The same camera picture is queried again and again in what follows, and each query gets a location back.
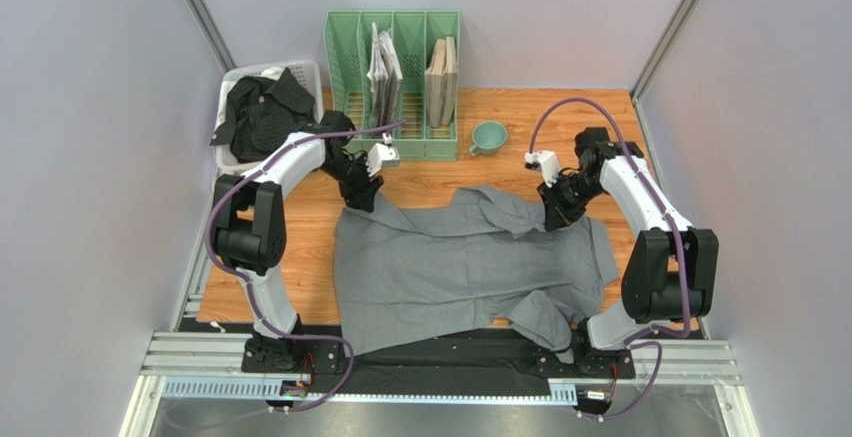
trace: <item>white wall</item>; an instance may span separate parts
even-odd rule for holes
[[[116,435],[210,190],[184,0],[0,0],[0,434]]]
[[[325,74],[329,10],[457,9],[464,86],[624,88],[679,1],[205,0],[240,66],[309,58]]]
[[[702,0],[644,100],[765,436],[852,428],[852,0]]]

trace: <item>cable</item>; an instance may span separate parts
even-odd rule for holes
[[[553,104],[544,115],[541,116],[538,123],[533,130],[532,138],[530,139],[530,153],[535,151],[535,140],[538,137],[538,131],[541,129],[541,126],[544,125],[544,121],[553,113],[554,110],[559,107],[570,104],[572,102],[582,102],[584,104],[591,105],[595,109],[598,110],[606,120],[609,121],[609,125],[612,127],[613,132],[615,132],[615,136],[618,139],[618,146],[621,148],[622,154],[628,157],[630,156],[630,150],[627,148],[627,142],[624,141],[624,135],[621,133],[621,129],[618,128],[618,124],[615,122],[615,119],[610,115],[609,112],[606,111],[600,104],[595,102],[594,100],[587,99],[585,97],[569,97],[567,99],[560,100],[559,102]],[[645,190],[648,192],[648,195],[651,196],[651,199],[654,201],[654,204],[657,206],[657,209],[663,214],[663,218],[666,220],[666,223],[669,225],[669,229],[672,231],[672,235],[674,236],[675,241],[675,254],[677,258],[677,273],[678,273],[678,281],[680,282],[680,301],[681,301],[681,311],[684,316],[689,316],[689,295],[687,293],[687,283],[686,283],[686,258],[684,256],[683,251],[683,238],[680,235],[680,232],[677,231],[677,224],[675,223],[674,217],[669,214],[668,209],[666,208],[666,204],[663,202],[662,197],[657,194],[657,191],[654,190],[653,185],[651,185],[651,181],[648,180],[648,177],[639,171],[639,166],[636,164],[636,161],[632,158],[627,159],[628,165],[636,173],[639,180],[642,182],[642,186],[645,187]],[[665,332],[667,334],[673,335],[675,337],[679,337],[681,339],[689,336],[690,332],[692,332],[691,322],[689,318],[685,318],[683,321],[683,329],[680,331],[669,329],[668,327],[663,326],[652,326],[647,329],[642,329],[635,334],[629,336],[625,343],[629,344],[636,339],[642,338],[645,335],[648,335],[651,332]]]
[[[612,368],[612,384],[609,386],[609,400],[612,401],[615,400],[615,389],[617,388],[616,384],[618,384],[618,366],[615,364],[609,364],[609,366]]]
[[[207,218],[207,224],[204,227],[204,248],[207,250],[207,257],[209,257],[210,260],[213,262],[213,265],[218,267],[220,270],[222,270],[223,272],[225,272],[227,274],[230,274],[230,275],[237,277],[238,279],[242,280],[246,284],[246,295],[248,296],[249,305],[251,305],[251,308],[252,308],[252,311],[254,312],[254,315],[256,316],[256,318],[258,318],[260,320],[260,322],[263,324],[264,327],[269,329],[269,331],[274,333],[275,335],[282,337],[282,338],[285,338],[285,339],[291,339],[291,340],[327,340],[327,341],[332,341],[332,342],[338,342],[338,343],[342,344],[344,347],[346,347],[347,351],[349,351],[349,362],[346,365],[346,370],[344,371],[343,376],[340,378],[340,381],[338,381],[337,384],[335,384],[331,388],[331,390],[326,392],[319,399],[317,399],[313,402],[309,402],[305,405],[301,405],[299,407],[293,407],[292,409],[289,409],[289,412],[303,412],[305,410],[310,410],[310,409],[316,408],[317,406],[322,405],[328,399],[330,399],[332,396],[334,396],[334,394],[338,390],[340,390],[341,387],[343,387],[343,384],[346,383],[346,381],[349,379],[349,376],[352,374],[352,367],[355,364],[355,349],[352,347],[352,344],[349,343],[349,341],[344,339],[343,337],[338,337],[336,335],[289,334],[289,333],[284,332],[283,330],[275,327],[271,322],[266,320],[266,316],[263,315],[263,313],[260,310],[260,307],[258,307],[258,305],[257,305],[257,300],[256,300],[256,297],[254,295],[254,289],[252,288],[251,279],[249,279],[249,276],[238,271],[238,270],[236,270],[236,269],[232,269],[232,268],[226,266],[225,264],[220,262],[219,259],[216,257],[216,252],[213,250],[213,241],[212,241],[212,238],[213,238],[213,236],[212,236],[213,222],[216,220],[216,217],[219,215],[219,212],[222,211],[222,207],[225,206],[226,202],[228,202],[237,192],[239,192],[240,189],[242,189],[243,187],[248,185],[249,182],[252,182],[254,179],[260,177],[261,175],[263,175],[264,173],[269,171],[269,169],[273,165],[275,165],[275,163],[278,162],[278,160],[281,159],[281,157],[283,157],[284,154],[286,154],[290,150],[292,150],[292,149],[294,149],[294,148],[296,148],[296,147],[298,147],[302,144],[306,144],[308,142],[311,142],[311,141],[314,141],[314,140],[319,140],[319,139],[337,139],[337,138],[343,138],[343,137],[354,137],[356,135],[374,134],[374,133],[375,134],[382,134],[382,133],[385,133],[387,131],[393,130],[397,127],[404,125],[405,122],[406,122],[405,119],[402,119],[399,122],[394,122],[393,124],[383,125],[381,127],[375,127],[375,128],[372,128],[372,129],[353,130],[353,131],[347,131],[347,132],[327,132],[325,134],[315,134],[315,135],[305,137],[303,139],[299,139],[299,140],[297,140],[297,141],[295,141],[291,144],[287,144],[287,145],[281,147],[280,149],[278,149],[274,154],[272,154],[272,157],[266,162],[266,164],[263,167],[261,167],[259,170],[255,171],[255,172],[252,172],[251,174],[245,176],[241,181],[237,182],[236,185],[234,185],[230,190],[228,190],[228,192],[226,192],[225,195],[223,195],[222,198],[219,199],[218,202],[216,202],[216,204],[213,206],[213,210],[210,211],[210,216]],[[216,428],[219,428],[219,427],[225,427],[225,426],[231,425],[235,422],[267,413],[268,411],[269,411],[268,409],[257,410],[257,411],[254,411],[254,412],[250,412],[248,414],[241,415],[239,417],[235,417],[234,419],[231,419],[231,420],[226,421],[226,422],[222,422],[222,423],[219,423],[219,424],[198,426],[198,427],[190,427],[190,426],[184,426],[184,425],[177,424],[174,421],[172,421],[166,413],[162,414],[162,419],[163,419],[164,422],[166,422],[167,424],[169,424],[172,427],[175,427],[177,429],[190,431],[190,432],[192,432],[192,431],[200,432],[200,431],[204,431],[204,430],[212,430],[212,429],[216,429]]]
[[[160,414],[160,419],[163,422],[169,424],[170,427],[174,427],[178,430],[183,430],[186,432],[204,432],[205,430],[213,430],[213,429],[221,429],[222,427],[227,427],[229,425],[236,424],[237,422],[251,419],[253,417],[257,417],[259,415],[268,414],[269,408],[264,408],[260,410],[255,410],[253,412],[249,412],[247,414],[240,415],[238,417],[234,417],[233,419],[226,420],[224,422],[218,422],[216,424],[208,424],[208,425],[183,425],[175,422],[169,417],[168,412],[163,412]]]
[[[634,349],[634,348],[638,349],[638,348],[642,348],[642,347],[649,347],[651,345],[656,346],[657,347],[657,362],[656,362],[656,365],[654,366],[653,372],[651,373],[651,378],[648,380],[648,384],[645,386],[645,389],[639,395],[639,398],[636,399],[635,402],[630,404],[626,409],[622,410],[621,412],[618,412],[617,414],[613,414],[613,415],[595,415],[595,414],[590,414],[590,413],[581,412],[581,411],[577,412],[578,417],[588,417],[590,419],[597,420],[598,422],[603,422],[603,421],[607,421],[607,420],[614,420],[614,419],[624,417],[625,415],[628,415],[630,412],[632,412],[634,409],[636,409],[636,407],[638,407],[639,404],[642,403],[643,400],[645,400],[645,397],[651,391],[651,387],[654,385],[654,381],[657,378],[657,373],[660,371],[660,366],[663,363],[663,346],[659,342],[652,340],[652,341],[648,341],[648,342],[642,342],[642,343],[636,344],[634,346],[631,346],[630,344],[632,342],[634,342],[635,340],[640,339],[640,338],[648,335],[651,332],[664,332],[664,333],[667,333],[669,335],[673,335],[673,336],[681,338],[681,339],[688,337],[690,332],[692,332],[692,328],[691,328],[692,322],[691,322],[691,319],[689,318],[689,315],[690,315],[690,312],[689,312],[689,295],[687,293],[687,281],[686,281],[686,257],[685,257],[685,252],[683,250],[683,238],[681,237],[680,232],[678,232],[678,230],[677,230],[677,224],[674,220],[674,217],[669,213],[668,208],[666,207],[666,204],[663,202],[663,198],[657,193],[657,191],[654,189],[654,186],[651,185],[651,181],[648,180],[648,177],[645,175],[645,173],[640,172],[639,166],[636,164],[636,161],[634,159],[630,158],[630,150],[627,148],[627,142],[624,141],[624,135],[622,135],[621,129],[618,128],[618,124],[615,122],[615,119],[612,117],[612,115],[610,115],[610,113],[607,112],[606,109],[604,109],[600,104],[598,104],[597,102],[595,102],[591,99],[587,99],[585,97],[569,97],[567,99],[560,100],[559,102],[553,104],[549,109],[547,109],[547,111],[544,113],[544,115],[541,116],[541,119],[539,119],[538,123],[535,126],[535,129],[533,130],[532,138],[530,139],[529,152],[533,153],[535,151],[536,137],[538,137],[538,132],[541,129],[542,125],[544,125],[544,121],[547,120],[547,117],[549,117],[550,114],[552,114],[553,111],[555,111],[559,107],[562,107],[565,104],[570,104],[572,102],[582,102],[584,104],[591,105],[592,107],[597,109],[598,112],[603,114],[603,116],[606,118],[607,121],[609,121],[609,124],[612,127],[613,132],[615,132],[616,138],[618,139],[618,146],[619,146],[619,148],[621,148],[622,154],[625,157],[628,157],[627,162],[630,165],[630,168],[633,170],[634,173],[636,173],[637,177],[639,178],[639,181],[642,182],[642,186],[645,187],[645,190],[648,192],[648,195],[651,197],[651,199],[654,201],[654,204],[657,206],[657,209],[663,214],[663,218],[665,219],[666,224],[668,224],[669,229],[671,230],[672,235],[674,236],[675,256],[676,256],[676,259],[677,259],[677,266],[678,266],[677,273],[678,273],[678,281],[679,281],[679,284],[680,284],[681,312],[682,312],[682,315],[684,316],[683,329],[680,330],[680,331],[672,330],[672,329],[670,329],[668,327],[664,327],[664,326],[652,325],[648,328],[639,330],[639,331],[635,332],[634,334],[628,336],[626,339],[624,339],[624,344],[628,349]]]
[[[597,414],[591,414],[589,412],[583,412],[583,411],[578,410],[577,411],[577,417],[586,417],[588,419],[595,420],[595,421],[598,421],[598,422],[604,422],[604,421],[616,420],[616,419],[620,419],[622,417],[625,417],[625,416],[629,415],[631,412],[633,412],[637,407],[639,407],[639,404],[641,404],[642,401],[645,400],[645,397],[647,397],[648,394],[651,392],[651,387],[654,386],[654,381],[657,380],[657,374],[660,372],[660,366],[663,364],[663,346],[662,346],[662,344],[660,344],[656,340],[649,340],[647,342],[640,342],[638,344],[633,345],[632,347],[628,347],[629,349],[632,350],[632,349],[640,349],[642,347],[651,347],[651,346],[654,346],[654,347],[657,348],[657,362],[654,365],[654,370],[651,372],[651,377],[648,378],[648,383],[645,385],[645,388],[642,390],[642,393],[639,394],[639,397],[636,400],[634,400],[632,404],[627,406],[627,408],[622,410],[621,412],[617,412],[617,413],[611,414],[611,415],[597,415]]]

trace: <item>paper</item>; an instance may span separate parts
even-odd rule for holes
[[[381,122],[385,108],[388,84],[388,71],[382,58],[381,44],[379,43],[379,32],[376,23],[373,22],[373,45],[370,56],[370,70],[367,72],[370,80],[370,93],[372,94],[373,107],[370,110],[369,127],[378,127]]]
[[[386,30],[379,34],[379,47],[382,50],[382,59],[388,71],[388,85],[383,109],[384,114],[380,119],[380,125],[388,125],[396,120],[399,91],[402,88],[402,69],[399,65],[396,49],[393,47],[393,40]]]

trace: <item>brown book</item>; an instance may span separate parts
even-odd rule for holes
[[[444,66],[444,102],[441,110],[441,125],[449,125],[456,108],[459,85],[459,61],[456,57],[456,39],[447,36],[447,64]]]
[[[444,104],[444,79],[446,78],[447,41],[438,39],[432,52],[432,65],[426,69],[426,115],[429,125],[439,127]]]

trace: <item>gray floor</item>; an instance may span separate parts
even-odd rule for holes
[[[639,390],[619,385],[619,410]],[[163,400],[160,409],[183,425],[227,421],[263,408],[239,400]],[[727,436],[711,386],[656,386],[628,417],[603,424],[577,419],[572,409],[546,406],[328,403],[304,414],[260,415],[201,433],[155,423],[152,435],[258,436]]]

